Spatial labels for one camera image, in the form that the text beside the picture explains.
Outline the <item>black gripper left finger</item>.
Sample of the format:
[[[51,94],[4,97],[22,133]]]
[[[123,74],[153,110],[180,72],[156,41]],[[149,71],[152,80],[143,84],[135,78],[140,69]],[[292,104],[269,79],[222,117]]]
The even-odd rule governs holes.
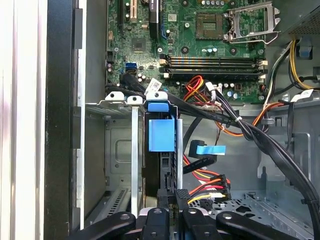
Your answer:
[[[157,191],[157,206],[134,216],[120,211],[67,237],[68,240],[168,240],[170,212],[168,191]]]

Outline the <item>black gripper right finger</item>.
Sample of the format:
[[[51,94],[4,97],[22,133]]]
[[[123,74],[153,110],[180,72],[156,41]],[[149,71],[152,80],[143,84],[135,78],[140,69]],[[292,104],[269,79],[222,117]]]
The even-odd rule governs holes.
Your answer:
[[[199,208],[189,207],[186,189],[175,191],[183,222],[183,231],[194,240],[294,240],[295,237],[232,211],[223,211],[213,219]]]

